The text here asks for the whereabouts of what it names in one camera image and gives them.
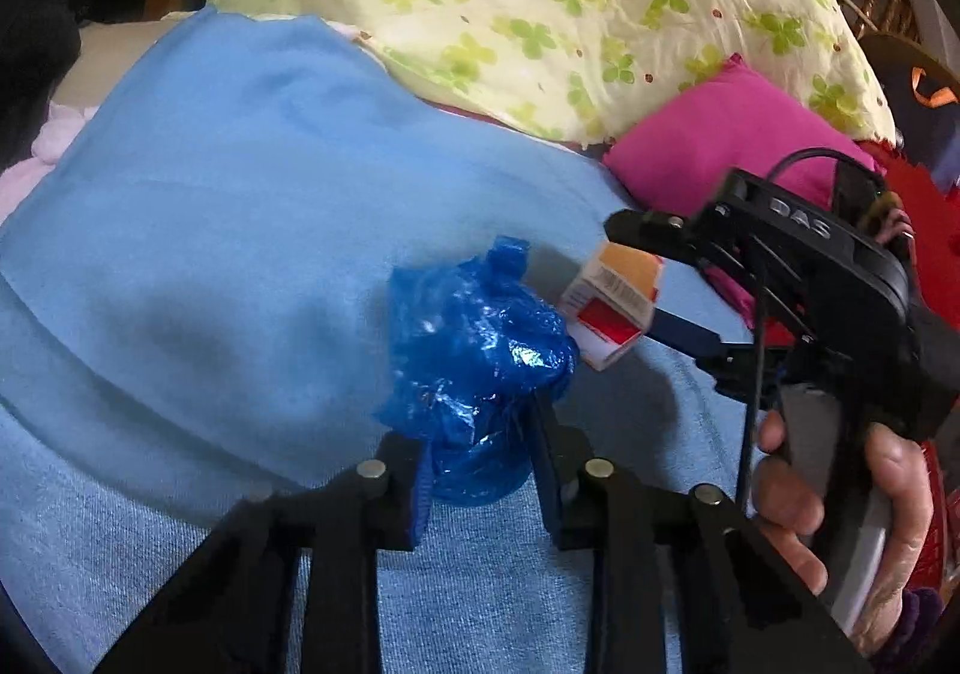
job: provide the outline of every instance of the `purple sleeve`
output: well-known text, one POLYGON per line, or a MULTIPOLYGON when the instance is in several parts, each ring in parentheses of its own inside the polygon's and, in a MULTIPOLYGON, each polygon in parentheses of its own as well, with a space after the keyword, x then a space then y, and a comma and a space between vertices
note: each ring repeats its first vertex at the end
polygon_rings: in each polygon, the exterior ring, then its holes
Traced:
POLYGON ((880 651, 870 658, 874 671, 877 674, 906 671, 943 612, 944 602, 934 589, 904 591, 904 610, 893 634, 880 651))

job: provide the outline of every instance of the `light blue blanket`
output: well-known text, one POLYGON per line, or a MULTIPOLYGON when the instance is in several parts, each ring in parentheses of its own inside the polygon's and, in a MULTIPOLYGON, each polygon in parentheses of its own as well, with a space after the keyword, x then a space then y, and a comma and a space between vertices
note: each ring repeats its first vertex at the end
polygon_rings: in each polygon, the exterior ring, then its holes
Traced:
MULTIPOLYGON (((65 674, 88 672, 243 495, 367 457, 390 389, 395 266, 533 245, 555 299, 626 201, 602 166, 447 115, 315 19, 203 11, 128 73, 0 230, 0 581, 65 674)), ((661 306, 728 339, 692 270, 661 306)), ((741 407, 643 341, 581 368, 560 418, 641 478, 733 490, 741 407)), ((392 672, 575 672, 589 556, 530 482, 438 506, 380 559, 392 672)))

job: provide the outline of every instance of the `blue plastic bag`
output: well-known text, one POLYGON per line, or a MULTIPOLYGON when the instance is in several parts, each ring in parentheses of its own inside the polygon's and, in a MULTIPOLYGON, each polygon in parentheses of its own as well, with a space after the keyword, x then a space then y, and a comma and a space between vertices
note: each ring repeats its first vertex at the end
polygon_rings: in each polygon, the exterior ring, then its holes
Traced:
POLYGON ((517 414, 535 390, 557 399, 579 353, 563 317, 520 283, 529 244, 501 236, 483 259, 395 269, 394 394, 377 418, 430 442, 434 497, 490 503, 530 473, 517 414))

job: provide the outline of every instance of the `black cable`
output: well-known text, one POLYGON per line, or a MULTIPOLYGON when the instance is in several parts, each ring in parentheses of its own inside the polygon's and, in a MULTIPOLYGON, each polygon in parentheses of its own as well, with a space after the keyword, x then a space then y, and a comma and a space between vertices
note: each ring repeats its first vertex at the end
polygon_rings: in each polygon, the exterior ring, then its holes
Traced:
POLYGON ((755 255, 754 263, 754 276, 757 279, 757 293, 754 296, 754 389, 747 402, 747 411, 743 420, 740 468, 736 474, 736 505, 744 514, 747 513, 747 501, 750 500, 754 430, 757 428, 757 413, 760 412, 763 399, 763 361, 766 356, 764 342, 767 333, 767 266, 760 254, 755 255))
POLYGON ((868 179, 870 179, 874 184, 877 184, 878 190, 883 191, 884 189, 883 179, 880 177, 880 174, 870 170, 870 168, 867 168, 867 166, 863 163, 858 163, 857 160, 854 160, 851 157, 851 155, 845 155, 843 152, 837 152, 835 149, 827 149, 822 146, 813 146, 808 149, 800 149, 798 152, 794 152, 792 155, 786 155, 785 158, 783 158, 779 163, 776 163, 776 165, 770 169, 770 172, 766 174, 765 179, 767 179, 768 182, 774 182, 774 180, 781 176, 782 173, 791 165, 801 163, 803 160, 813 160, 813 158, 829 158, 830 160, 836 160, 837 163, 847 163, 854 168, 859 168, 864 174, 866 174, 868 179))

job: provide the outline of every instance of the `metal screw head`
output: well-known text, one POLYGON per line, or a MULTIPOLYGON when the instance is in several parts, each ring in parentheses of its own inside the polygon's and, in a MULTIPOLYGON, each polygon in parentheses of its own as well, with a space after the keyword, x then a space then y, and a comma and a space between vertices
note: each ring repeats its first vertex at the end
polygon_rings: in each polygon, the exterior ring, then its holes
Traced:
POLYGON ((613 476, 613 463, 602 457, 590 458, 584 464, 584 469, 594 479, 608 479, 613 476))
POLYGON ((707 506, 716 506, 723 500, 723 491, 714 485, 697 485, 693 489, 693 497, 707 506))
POLYGON ((357 473, 364 479, 379 479, 387 473, 387 465, 382 460, 365 460, 357 464, 357 473))

